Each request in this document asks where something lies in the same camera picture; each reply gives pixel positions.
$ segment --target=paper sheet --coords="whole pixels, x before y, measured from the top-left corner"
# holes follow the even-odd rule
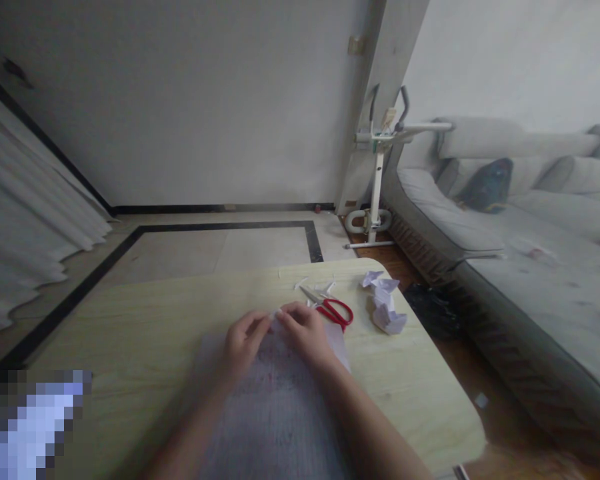
[[[383,272],[369,271],[360,282],[363,287],[371,286],[373,289],[373,302],[375,311],[372,320],[378,328],[388,335],[397,335],[407,323],[404,313],[396,313],[391,292],[396,289],[400,280],[379,278]]]
[[[207,450],[201,479],[353,478],[335,418],[311,372],[288,346],[281,326],[263,340],[249,375],[228,398]],[[339,325],[329,344],[349,369]],[[224,335],[206,335],[196,376],[215,367]]]

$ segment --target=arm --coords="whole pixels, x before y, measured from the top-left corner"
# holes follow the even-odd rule
[[[158,452],[143,479],[196,478],[225,400],[249,370],[270,326],[268,313],[249,312],[229,328],[214,384]]]
[[[358,476],[433,480],[422,460],[336,358],[318,312],[295,302],[282,307],[278,319],[336,412]]]

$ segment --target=gray sofa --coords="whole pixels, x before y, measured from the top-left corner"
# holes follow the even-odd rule
[[[407,145],[406,161],[389,160],[382,203],[393,213],[390,232],[452,296],[538,424],[600,464],[600,125],[557,134],[506,119],[439,120],[454,130],[431,136],[418,158]],[[451,198],[502,157],[514,164],[506,210],[458,208]],[[552,252],[552,262],[527,256],[520,240]]]

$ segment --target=light wood tabletop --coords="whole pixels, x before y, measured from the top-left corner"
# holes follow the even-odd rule
[[[177,421],[204,334],[226,330],[251,309],[305,301],[293,289],[304,277],[310,287],[335,280],[332,295],[355,316],[345,344],[356,380],[434,473],[480,456],[480,418],[397,289],[403,332],[390,337],[372,324],[371,292],[359,285],[369,270],[389,277],[374,260],[351,259],[113,287],[84,300],[30,370],[93,372],[82,422],[89,428],[76,430],[80,447],[69,450],[79,451],[93,478],[131,478]]]

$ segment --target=red scissors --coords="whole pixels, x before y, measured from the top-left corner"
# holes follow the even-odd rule
[[[305,295],[308,296],[309,300],[318,305],[316,307],[318,312],[322,313],[332,322],[340,325],[342,328],[342,333],[345,332],[345,328],[347,328],[353,321],[353,312],[348,305],[335,298],[320,298],[309,289],[304,288],[302,285],[300,285],[300,290],[302,290]],[[332,305],[333,303],[340,305],[342,308],[344,308],[344,310],[346,310],[347,318],[344,318],[342,315],[340,315],[340,312],[338,312],[338,310],[336,310],[336,308]]]

